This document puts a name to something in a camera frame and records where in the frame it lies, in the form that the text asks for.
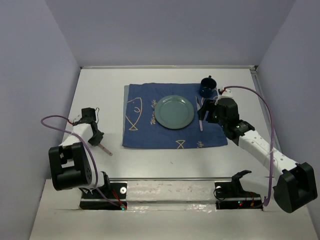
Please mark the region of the dark blue mug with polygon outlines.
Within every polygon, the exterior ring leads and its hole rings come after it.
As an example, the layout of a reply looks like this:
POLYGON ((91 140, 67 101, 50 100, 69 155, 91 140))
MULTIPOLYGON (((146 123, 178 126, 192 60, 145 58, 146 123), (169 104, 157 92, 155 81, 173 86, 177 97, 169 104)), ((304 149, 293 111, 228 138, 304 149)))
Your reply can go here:
POLYGON ((198 91, 201 97, 207 99, 214 95, 216 87, 217 82, 212 78, 211 75, 209 75, 201 80, 198 91))

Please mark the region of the teal green plate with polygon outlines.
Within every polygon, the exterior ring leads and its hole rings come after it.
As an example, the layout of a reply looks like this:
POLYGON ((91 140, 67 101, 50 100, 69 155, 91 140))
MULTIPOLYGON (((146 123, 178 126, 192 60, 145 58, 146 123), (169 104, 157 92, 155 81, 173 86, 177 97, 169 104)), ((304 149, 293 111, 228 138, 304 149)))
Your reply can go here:
POLYGON ((154 107, 156 121, 163 127, 178 130, 187 127, 195 117, 192 103, 180 95, 161 98, 154 107))

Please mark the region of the pink-handled fork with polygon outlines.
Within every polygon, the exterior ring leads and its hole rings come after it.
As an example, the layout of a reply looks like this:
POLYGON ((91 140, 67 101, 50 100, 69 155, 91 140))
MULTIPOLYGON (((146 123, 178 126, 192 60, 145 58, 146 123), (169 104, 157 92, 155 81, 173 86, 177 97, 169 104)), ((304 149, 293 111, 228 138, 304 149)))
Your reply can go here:
POLYGON ((107 153, 109 156, 112 156, 113 153, 110 152, 106 147, 104 147, 101 143, 98 145, 105 153, 107 153))

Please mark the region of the blue fish-print placemat cloth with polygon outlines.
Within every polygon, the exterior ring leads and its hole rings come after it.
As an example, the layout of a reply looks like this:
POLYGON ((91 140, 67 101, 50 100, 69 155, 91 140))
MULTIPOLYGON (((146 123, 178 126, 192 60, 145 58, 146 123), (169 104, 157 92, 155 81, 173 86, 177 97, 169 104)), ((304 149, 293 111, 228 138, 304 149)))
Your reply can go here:
POLYGON ((124 87, 122 145, 131 149, 222 147, 218 124, 200 121, 198 83, 144 83, 124 87))

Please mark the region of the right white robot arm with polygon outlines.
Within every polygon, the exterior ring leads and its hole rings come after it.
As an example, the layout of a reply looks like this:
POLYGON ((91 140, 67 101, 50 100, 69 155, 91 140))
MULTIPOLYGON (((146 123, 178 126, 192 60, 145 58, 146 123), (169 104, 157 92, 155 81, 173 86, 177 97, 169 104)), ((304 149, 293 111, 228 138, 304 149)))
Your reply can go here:
POLYGON ((252 191, 264 197, 262 206, 271 199, 286 213, 312 202, 318 197, 315 172, 307 162, 298 163, 274 148, 247 121, 240 119, 238 105, 232 98, 206 99, 197 111, 198 118, 211 124, 218 124, 225 136, 238 147, 252 155, 269 171, 268 183, 262 186, 253 179, 243 180, 251 171, 244 170, 230 183, 235 196, 252 191))

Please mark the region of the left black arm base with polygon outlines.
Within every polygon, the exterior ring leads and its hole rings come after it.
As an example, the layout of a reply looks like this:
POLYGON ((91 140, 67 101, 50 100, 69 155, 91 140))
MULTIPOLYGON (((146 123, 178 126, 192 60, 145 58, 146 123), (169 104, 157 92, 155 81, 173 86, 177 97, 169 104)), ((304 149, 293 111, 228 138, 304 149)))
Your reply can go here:
POLYGON ((81 210, 127 210, 127 181, 111 181, 109 186, 99 187, 98 190, 81 190, 79 208, 81 210))

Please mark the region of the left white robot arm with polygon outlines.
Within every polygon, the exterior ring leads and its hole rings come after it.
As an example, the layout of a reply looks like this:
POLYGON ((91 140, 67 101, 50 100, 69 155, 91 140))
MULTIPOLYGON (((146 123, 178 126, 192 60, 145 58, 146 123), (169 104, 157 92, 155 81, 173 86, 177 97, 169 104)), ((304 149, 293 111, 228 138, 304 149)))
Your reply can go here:
POLYGON ((99 171, 89 146, 100 147, 104 133, 98 129, 97 113, 94 108, 81 110, 81 117, 71 122, 72 131, 58 146, 48 151, 52 184, 55 190, 74 188, 93 190, 104 198, 110 194, 108 175, 99 171))

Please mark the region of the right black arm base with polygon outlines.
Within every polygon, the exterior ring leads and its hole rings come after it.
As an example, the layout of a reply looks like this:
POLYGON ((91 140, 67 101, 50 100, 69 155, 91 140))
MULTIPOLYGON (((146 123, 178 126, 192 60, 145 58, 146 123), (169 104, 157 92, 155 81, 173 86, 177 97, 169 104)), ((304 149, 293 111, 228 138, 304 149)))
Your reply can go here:
POLYGON ((213 195, 217 210, 263 210, 263 199, 252 191, 245 191, 240 180, 251 174, 250 170, 237 172, 230 181, 220 181, 214 184, 213 195))

